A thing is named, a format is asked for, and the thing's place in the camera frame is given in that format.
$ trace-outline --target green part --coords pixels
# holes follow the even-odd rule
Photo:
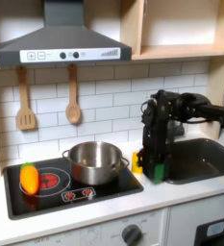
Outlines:
[[[35,166],[33,163],[29,163],[29,162],[26,162],[24,164],[21,165],[21,170],[24,168],[24,167],[27,167],[27,166]]]
[[[155,167],[155,172],[154,172],[154,183],[158,184],[162,182],[164,178],[164,164],[159,163]]]

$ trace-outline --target black induction cooktop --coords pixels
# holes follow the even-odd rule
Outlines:
[[[40,184],[39,192],[34,196],[29,195],[20,185],[21,165],[4,170],[8,214],[12,220],[71,209],[143,190],[126,167],[120,170],[119,176],[112,182],[90,186],[71,178],[70,164],[65,159],[38,161],[35,166],[40,174]]]

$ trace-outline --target oven door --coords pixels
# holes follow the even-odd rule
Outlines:
[[[194,246],[224,246],[224,219],[198,226]]]

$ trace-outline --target range hood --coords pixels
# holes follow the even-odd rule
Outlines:
[[[44,25],[1,43],[0,66],[131,59],[131,47],[85,27],[83,0],[44,0]]]

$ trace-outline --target stainless steel pot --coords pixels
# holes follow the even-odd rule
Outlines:
[[[62,156],[70,162],[71,176],[86,185],[106,184],[118,176],[121,168],[129,165],[122,152],[106,142],[81,143],[64,151]],[[121,165],[122,159],[128,162],[126,166]]]

